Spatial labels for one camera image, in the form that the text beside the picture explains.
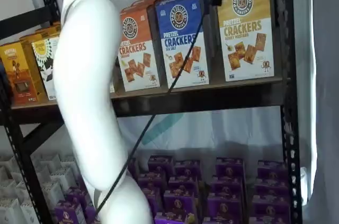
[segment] blue sea salt crackers box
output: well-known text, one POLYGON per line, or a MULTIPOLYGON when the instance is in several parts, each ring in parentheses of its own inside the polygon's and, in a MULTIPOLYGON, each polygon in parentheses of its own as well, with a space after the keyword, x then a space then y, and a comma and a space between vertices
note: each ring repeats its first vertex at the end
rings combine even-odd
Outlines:
MULTIPOLYGON (((178 75, 202 17, 204 0, 164 0, 156 5, 167 83, 178 75)), ((209 84, 209 27, 204 18, 175 88, 209 84)))

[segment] black cable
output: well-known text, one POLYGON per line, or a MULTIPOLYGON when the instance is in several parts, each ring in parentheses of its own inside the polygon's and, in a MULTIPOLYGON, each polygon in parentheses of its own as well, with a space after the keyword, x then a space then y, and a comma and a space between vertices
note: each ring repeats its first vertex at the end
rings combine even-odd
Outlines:
MULTIPOLYGON (((179 79, 179 77, 180 77, 180 75, 181 75, 181 72, 183 71, 183 69, 184 69, 184 67, 185 67, 185 64, 187 63, 187 61, 188 61, 188 59, 189 59, 189 56, 190 56, 190 54, 191 54, 191 51, 192 51, 192 49, 193 49, 193 47, 194 47, 194 44, 195 44, 195 42, 196 42, 196 40, 197 40, 197 37, 198 37, 198 34, 199 34, 199 32, 200 32, 200 29, 201 29, 201 26, 202 26, 202 22, 203 22, 203 18, 205 17, 205 15, 206 15, 206 10, 203 11, 203 14, 202 14, 201 19, 200 19, 200 23, 199 23, 199 25, 198 25, 198 29, 197 29, 197 31, 196 31, 196 33, 195 33, 195 36, 194 36, 194 38, 193 38, 192 44, 191 44, 191 46, 190 46, 190 49, 189 49, 189 51, 188 51, 188 53, 187 53, 187 55, 186 55, 186 57, 185 57, 184 63, 183 63, 183 65, 181 66, 178 75, 176 75, 176 77, 175 77, 173 83, 171 84, 171 86, 170 86, 170 88, 168 89, 168 91, 167 91, 166 94, 170 94, 170 93, 171 93, 172 89, 174 88, 176 82, 178 81, 178 79, 179 79)), ((116 179, 115 182, 113 183, 113 185, 112 185, 110 191, 108 192, 108 194, 106 195, 106 197, 104 198, 104 200, 102 201, 102 203, 99 205, 99 207, 96 209, 96 211, 95 211, 95 216, 97 216, 98 213, 101 211, 101 209, 102 209, 103 206, 105 205, 106 201, 108 200, 108 198, 109 198, 110 195, 112 194, 113 190, 114 190, 115 187, 117 186, 118 182, 119 182, 120 179, 122 178, 122 176, 123 176, 125 170, 126 170, 127 167, 128 167, 129 162, 131 161, 131 159, 132 159, 134 153, 136 152, 136 150, 137 150, 137 148, 138 148, 138 146, 139 146, 139 144, 140 144, 142 138, 144 137, 144 135, 145 135, 146 131, 148 130, 150 124, 153 122, 155 116, 156 116, 156 114, 153 114, 153 115, 151 116, 151 118, 148 120, 148 122, 147 122, 146 126, 144 127, 144 129, 142 130, 142 133, 140 134, 140 136, 139 136, 137 142, 135 143, 135 145, 134 145, 134 147, 133 147, 131 153, 129 154, 129 156, 128 156, 128 158, 127 158, 127 160, 126 160, 126 162, 125 162, 125 164, 124 164, 124 166, 123 166, 123 168, 122 168, 122 170, 120 171, 120 173, 119 173, 117 179, 116 179)))

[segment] orange pretzel crackers box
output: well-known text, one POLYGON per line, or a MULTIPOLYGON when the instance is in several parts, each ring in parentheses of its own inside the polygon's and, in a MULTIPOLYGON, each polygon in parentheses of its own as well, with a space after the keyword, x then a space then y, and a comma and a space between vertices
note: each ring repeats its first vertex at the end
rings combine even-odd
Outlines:
POLYGON ((15 104, 47 100, 32 46, 28 40, 1 46, 0 56, 12 87, 15 104))
POLYGON ((125 90, 159 87, 162 50, 154 6, 131 6, 120 15, 122 40, 118 58, 125 90))
POLYGON ((270 0, 222 0, 218 16, 226 81, 274 76, 270 0))

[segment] pretzel crackers box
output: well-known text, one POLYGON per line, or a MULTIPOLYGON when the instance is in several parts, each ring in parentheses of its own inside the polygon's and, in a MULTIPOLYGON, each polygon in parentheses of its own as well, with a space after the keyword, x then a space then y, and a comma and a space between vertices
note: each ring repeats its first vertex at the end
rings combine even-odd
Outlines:
POLYGON ((126 91, 159 87, 160 40, 154 7, 131 6, 121 11, 119 63, 126 91))
POLYGON ((270 0, 222 0, 218 16, 226 81, 274 76, 270 0))
POLYGON ((46 100, 38 66, 28 40, 0 46, 0 57, 12 87, 15 104, 46 100))
MULTIPOLYGON (((170 87, 195 37, 204 0, 165 0, 156 6, 167 83, 170 87)), ((203 23, 175 88, 209 84, 208 27, 203 23)))

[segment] brown snack box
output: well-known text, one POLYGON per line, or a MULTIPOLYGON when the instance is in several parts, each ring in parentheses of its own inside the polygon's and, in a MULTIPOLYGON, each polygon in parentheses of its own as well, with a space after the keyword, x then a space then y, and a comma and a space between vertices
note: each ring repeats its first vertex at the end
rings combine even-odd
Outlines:
POLYGON ((193 58, 190 57, 188 58, 184 66, 184 71, 186 71, 187 73, 191 73, 192 65, 193 65, 193 58))
POLYGON ((228 55, 228 60, 229 60, 229 64, 231 65, 232 70, 240 68, 240 61, 239 61, 237 52, 230 53, 228 55))
POLYGON ((150 53, 144 53, 144 64, 146 67, 150 66, 150 53))
POLYGON ((0 57, 10 81, 15 104, 47 100, 29 41, 18 41, 1 46, 0 57))
POLYGON ((128 82, 134 81, 133 71, 131 68, 125 69, 125 74, 126 74, 128 82))
POLYGON ((177 62, 172 62, 169 64, 169 68, 171 69, 172 77, 175 78, 180 70, 180 66, 177 62))
POLYGON ((255 43, 256 50, 265 51, 265 44, 266 44, 266 34, 265 33, 257 33, 256 43, 255 43))
POLYGON ((177 63, 177 66, 179 66, 179 68, 183 65, 184 63, 184 59, 182 57, 182 53, 179 52, 177 54, 174 55, 174 59, 175 59, 175 62, 177 63))
POLYGON ((140 77, 144 77, 144 71, 145 71, 145 65, 138 62, 138 69, 137 69, 137 75, 140 77))
POLYGON ((33 34, 28 34, 25 36, 22 36, 19 38, 19 41, 25 41, 27 40, 30 43, 36 42, 38 40, 42 40, 44 38, 48 37, 48 33, 47 32, 36 32, 33 34))
POLYGON ((194 46, 192 49, 192 59, 194 61, 200 61, 200 52, 201 52, 201 48, 194 46))
POLYGON ((245 53, 244 61, 252 64, 256 55, 256 48, 252 45, 247 46, 247 50, 245 53))
POLYGON ((129 65, 133 74, 138 72, 138 67, 137 67, 136 61, 134 59, 128 61, 128 65, 129 65))
POLYGON ((235 51, 237 51, 239 60, 243 59, 245 57, 245 53, 246 53, 244 43, 240 42, 240 43, 234 45, 234 48, 235 48, 235 51))

